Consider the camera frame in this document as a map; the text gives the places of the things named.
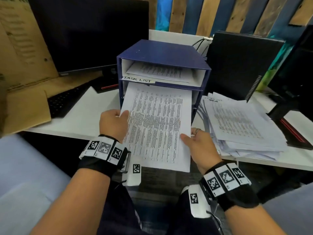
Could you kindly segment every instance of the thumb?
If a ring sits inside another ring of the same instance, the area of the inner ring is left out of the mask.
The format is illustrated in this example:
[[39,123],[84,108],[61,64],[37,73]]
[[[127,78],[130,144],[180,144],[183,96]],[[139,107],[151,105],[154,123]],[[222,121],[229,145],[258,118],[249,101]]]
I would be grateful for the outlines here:
[[128,120],[128,116],[129,116],[129,111],[125,110],[123,111],[123,113],[120,115],[120,118],[122,118],[123,120]]
[[184,142],[184,144],[186,144],[188,147],[191,147],[193,140],[188,137],[186,134],[181,134],[180,138],[182,139],[182,141]]

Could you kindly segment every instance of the file organizer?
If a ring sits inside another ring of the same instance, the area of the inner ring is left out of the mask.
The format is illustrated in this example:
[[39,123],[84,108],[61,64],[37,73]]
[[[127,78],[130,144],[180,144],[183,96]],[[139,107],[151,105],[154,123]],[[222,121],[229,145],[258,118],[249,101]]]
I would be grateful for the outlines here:
[[[136,61],[165,66],[190,68],[192,69],[193,76],[190,79],[190,82],[186,83],[126,73],[126,71]],[[193,46],[142,39],[117,56],[117,72],[121,107],[123,105],[128,82],[130,81],[147,85],[191,90],[191,119],[193,122],[209,79],[211,68]]]

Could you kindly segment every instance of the hand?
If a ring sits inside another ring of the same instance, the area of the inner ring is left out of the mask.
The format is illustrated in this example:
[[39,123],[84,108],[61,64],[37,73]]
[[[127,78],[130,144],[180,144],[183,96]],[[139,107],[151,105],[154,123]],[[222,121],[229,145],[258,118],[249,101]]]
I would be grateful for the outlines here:
[[[191,128],[191,134],[194,134],[195,131],[196,128]],[[190,138],[182,133],[180,138],[189,147],[191,157],[202,175],[222,161],[209,133],[199,130],[194,137]]]
[[121,116],[120,110],[107,110],[100,116],[100,134],[111,136],[123,143],[123,139],[127,134],[129,111],[124,111]]

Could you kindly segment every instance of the dark pants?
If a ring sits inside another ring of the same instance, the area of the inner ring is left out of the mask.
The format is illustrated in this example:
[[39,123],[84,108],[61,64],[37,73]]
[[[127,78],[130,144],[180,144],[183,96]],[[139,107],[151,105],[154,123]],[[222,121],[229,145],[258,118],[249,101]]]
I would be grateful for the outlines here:
[[[134,204],[123,185],[111,182],[98,235],[147,235],[141,231],[135,215]],[[167,235],[218,235],[219,231],[212,218],[194,218],[190,212],[189,194],[185,191],[178,199]]]

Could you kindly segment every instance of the white desk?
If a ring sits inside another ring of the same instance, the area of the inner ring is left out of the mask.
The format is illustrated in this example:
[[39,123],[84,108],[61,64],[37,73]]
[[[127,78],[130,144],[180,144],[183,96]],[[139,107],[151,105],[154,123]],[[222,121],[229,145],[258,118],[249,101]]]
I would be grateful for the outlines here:
[[[261,93],[256,92],[252,97],[260,102],[267,111],[270,111],[275,105]],[[90,140],[99,134],[101,112],[110,109],[120,109],[118,90],[97,94],[90,87],[63,119],[53,119],[49,123],[31,128],[28,131]],[[289,112],[285,119],[310,143],[313,143],[313,122],[297,111]],[[198,114],[192,127],[204,130],[203,121]],[[222,158],[235,160],[232,156],[222,156]],[[238,161],[313,171],[313,150],[288,147],[288,151],[281,153],[278,161],[257,158],[238,158]]]

